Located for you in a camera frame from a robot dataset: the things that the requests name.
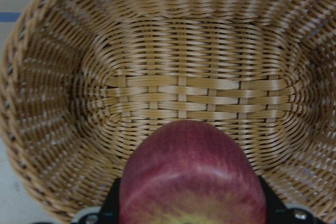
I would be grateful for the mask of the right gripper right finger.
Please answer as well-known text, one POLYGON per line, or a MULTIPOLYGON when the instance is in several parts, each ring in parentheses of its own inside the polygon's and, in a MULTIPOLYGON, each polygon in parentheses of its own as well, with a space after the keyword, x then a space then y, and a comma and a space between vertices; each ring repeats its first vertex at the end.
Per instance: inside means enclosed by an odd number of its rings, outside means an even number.
POLYGON ((267 221, 266 223, 283 223, 287 212, 287 207, 268 185, 262 176, 258 176, 262 190, 266 199, 267 221))

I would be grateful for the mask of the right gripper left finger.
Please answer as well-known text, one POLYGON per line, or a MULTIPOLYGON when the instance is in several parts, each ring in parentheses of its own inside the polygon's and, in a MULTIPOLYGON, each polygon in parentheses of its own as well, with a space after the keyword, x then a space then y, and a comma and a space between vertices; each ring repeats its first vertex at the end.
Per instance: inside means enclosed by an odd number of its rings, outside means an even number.
POLYGON ((119 223, 119 192, 121 178, 116 178, 100 209, 102 223, 119 223))

